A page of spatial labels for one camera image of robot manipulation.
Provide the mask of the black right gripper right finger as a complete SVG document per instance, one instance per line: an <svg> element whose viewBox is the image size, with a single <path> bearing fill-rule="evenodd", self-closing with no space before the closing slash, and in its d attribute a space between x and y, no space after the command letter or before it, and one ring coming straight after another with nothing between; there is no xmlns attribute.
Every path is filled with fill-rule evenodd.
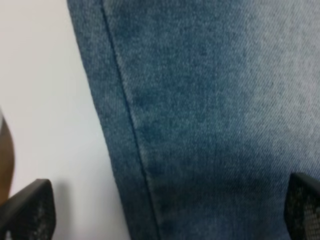
<svg viewBox="0 0 320 240"><path fill-rule="evenodd" d="M320 181L301 172L289 178L284 221L292 240L320 238Z"/></svg>

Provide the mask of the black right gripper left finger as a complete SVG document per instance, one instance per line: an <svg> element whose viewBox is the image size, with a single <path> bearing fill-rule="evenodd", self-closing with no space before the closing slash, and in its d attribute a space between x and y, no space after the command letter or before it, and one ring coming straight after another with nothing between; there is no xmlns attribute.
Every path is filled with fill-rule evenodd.
<svg viewBox="0 0 320 240"><path fill-rule="evenodd" d="M54 193L48 179L36 179L0 206L2 240L51 240L54 232Z"/></svg>

